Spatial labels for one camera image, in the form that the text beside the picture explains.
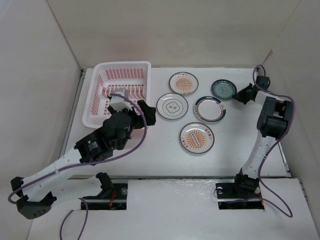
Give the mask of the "small blue patterned plate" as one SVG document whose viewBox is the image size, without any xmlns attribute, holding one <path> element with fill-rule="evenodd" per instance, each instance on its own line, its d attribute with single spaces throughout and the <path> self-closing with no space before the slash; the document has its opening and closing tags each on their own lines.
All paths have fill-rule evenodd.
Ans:
<svg viewBox="0 0 320 240">
<path fill-rule="evenodd" d="M 237 87 L 227 79 L 219 79 L 211 85 L 211 91 L 221 100 L 230 100 L 237 93 Z"/>
</svg>

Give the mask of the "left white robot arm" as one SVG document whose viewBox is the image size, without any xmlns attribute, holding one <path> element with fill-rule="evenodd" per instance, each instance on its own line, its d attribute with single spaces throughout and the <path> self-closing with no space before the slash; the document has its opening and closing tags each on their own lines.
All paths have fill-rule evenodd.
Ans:
<svg viewBox="0 0 320 240">
<path fill-rule="evenodd" d="M 26 219 L 39 218 L 64 201 L 91 196 L 105 199 L 111 195 L 114 186 L 105 172 L 86 179 L 80 187 L 65 183 L 93 166 L 136 151 L 146 138 L 147 127 L 156 123 L 156 108 L 144 100 L 132 102 L 114 94 L 107 110 L 110 117 L 102 126 L 76 142 L 61 158 L 32 176 L 17 176 L 10 181 L 12 193 L 8 201 Z"/>
</svg>

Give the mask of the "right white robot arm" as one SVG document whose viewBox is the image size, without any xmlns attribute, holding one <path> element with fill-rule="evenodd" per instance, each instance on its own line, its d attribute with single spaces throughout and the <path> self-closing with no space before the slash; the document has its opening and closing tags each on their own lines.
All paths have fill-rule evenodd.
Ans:
<svg viewBox="0 0 320 240">
<path fill-rule="evenodd" d="M 257 138 L 254 147 L 231 184 L 232 193 L 243 197 L 259 187 L 262 165 L 272 149 L 289 132 L 296 105 L 288 96 L 265 91 L 253 84 L 249 84 L 232 98 L 243 104 L 254 101 L 262 106 L 256 124 Z"/>
</svg>

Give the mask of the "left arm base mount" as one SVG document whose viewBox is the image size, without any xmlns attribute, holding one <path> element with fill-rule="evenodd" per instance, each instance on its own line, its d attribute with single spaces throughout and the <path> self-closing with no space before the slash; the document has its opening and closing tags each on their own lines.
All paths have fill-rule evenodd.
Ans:
<svg viewBox="0 0 320 240">
<path fill-rule="evenodd" d="M 84 196 L 89 210 L 122 211 L 127 209 L 128 183 L 112 182 L 107 173 L 98 173 L 99 193 Z"/>
</svg>

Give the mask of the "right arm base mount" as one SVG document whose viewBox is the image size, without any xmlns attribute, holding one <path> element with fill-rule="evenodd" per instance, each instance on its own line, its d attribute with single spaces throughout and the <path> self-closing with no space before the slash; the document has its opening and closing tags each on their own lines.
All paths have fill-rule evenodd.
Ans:
<svg viewBox="0 0 320 240">
<path fill-rule="evenodd" d="M 234 180 L 215 182 L 214 195 L 219 210 L 263 210 L 258 178 L 238 173 Z"/>
</svg>

